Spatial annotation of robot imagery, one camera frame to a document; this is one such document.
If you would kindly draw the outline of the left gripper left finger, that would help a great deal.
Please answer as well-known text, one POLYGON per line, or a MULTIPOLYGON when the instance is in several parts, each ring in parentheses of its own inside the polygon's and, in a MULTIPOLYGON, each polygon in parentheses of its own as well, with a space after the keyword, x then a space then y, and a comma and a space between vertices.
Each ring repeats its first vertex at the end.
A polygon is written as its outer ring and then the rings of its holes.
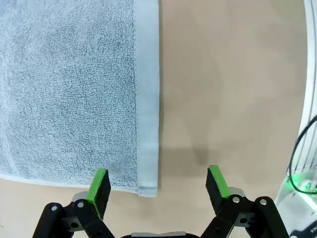
POLYGON ((71 238, 85 231, 89 238, 112 238, 114 235, 103 222, 111 191, 107 169, 98 169, 83 198, 63 207, 48 203, 36 226, 37 238, 71 238))

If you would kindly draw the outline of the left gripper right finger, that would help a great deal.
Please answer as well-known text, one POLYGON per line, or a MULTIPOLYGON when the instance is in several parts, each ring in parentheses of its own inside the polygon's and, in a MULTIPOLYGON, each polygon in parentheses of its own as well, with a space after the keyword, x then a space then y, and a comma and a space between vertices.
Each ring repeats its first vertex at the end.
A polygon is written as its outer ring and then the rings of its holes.
POLYGON ((202 238, 227 238, 234 227, 244 227, 251 238, 289 237, 274 201, 267 196, 250 201, 234 194, 218 165, 208 167, 206 188, 215 217, 202 238))

